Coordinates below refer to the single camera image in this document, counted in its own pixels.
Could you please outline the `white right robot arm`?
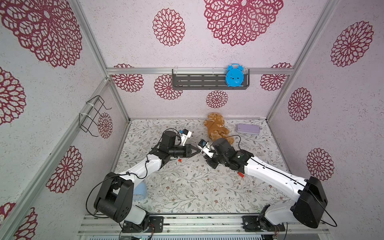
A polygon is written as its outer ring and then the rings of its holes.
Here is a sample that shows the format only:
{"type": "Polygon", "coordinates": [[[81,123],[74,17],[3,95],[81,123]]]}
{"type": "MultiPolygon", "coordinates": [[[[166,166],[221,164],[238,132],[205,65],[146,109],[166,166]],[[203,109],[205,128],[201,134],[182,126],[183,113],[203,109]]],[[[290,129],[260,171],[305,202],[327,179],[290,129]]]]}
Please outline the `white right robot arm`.
{"type": "Polygon", "coordinates": [[[235,150],[229,141],[220,138],[212,144],[198,144],[206,162],[213,169],[219,164],[262,180],[285,194],[289,199],[264,206],[262,211],[244,222],[247,232],[278,231],[287,223],[300,223],[316,229],[325,221],[328,199],[319,179],[294,176],[275,168],[246,150],[235,150]]]}

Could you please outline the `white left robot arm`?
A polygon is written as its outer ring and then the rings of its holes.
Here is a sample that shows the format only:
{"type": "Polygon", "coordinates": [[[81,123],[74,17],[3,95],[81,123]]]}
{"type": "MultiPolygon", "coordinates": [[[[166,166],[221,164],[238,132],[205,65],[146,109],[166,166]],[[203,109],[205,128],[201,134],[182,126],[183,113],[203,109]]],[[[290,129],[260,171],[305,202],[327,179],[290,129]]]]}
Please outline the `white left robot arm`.
{"type": "Polygon", "coordinates": [[[187,143],[191,135],[192,132],[187,129],[167,129],[141,162],[119,174],[108,173],[97,184],[99,192],[94,201],[95,211],[102,213],[104,219],[110,218],[119,223],[124,233],[155,232],[150,213],[133,204],[134,190],[168,162],[200,153],[199,148],[187,143]]]}

